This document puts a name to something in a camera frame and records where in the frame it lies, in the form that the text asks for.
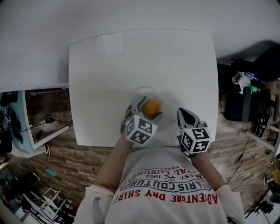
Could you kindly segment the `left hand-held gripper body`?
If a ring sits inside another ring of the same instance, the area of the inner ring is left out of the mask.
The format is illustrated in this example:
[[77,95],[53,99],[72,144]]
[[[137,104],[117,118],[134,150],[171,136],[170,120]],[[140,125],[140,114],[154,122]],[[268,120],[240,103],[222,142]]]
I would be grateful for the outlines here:
[[121,123],[121,134],[125,131],[126,139],[144,146],[155,135],[158,126],[151,120],[144,116],[143,113],[138,112],[125,118]]

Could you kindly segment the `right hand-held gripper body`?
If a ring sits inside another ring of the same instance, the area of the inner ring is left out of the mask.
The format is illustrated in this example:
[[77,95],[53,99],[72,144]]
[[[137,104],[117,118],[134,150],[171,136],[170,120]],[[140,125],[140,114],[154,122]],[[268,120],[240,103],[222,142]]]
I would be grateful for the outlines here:
[[180,129],[177,136],[181,152],[188,158],[194,158],[196,154],[207,151],[211,136],[206,121],[199,122],[195,127]]

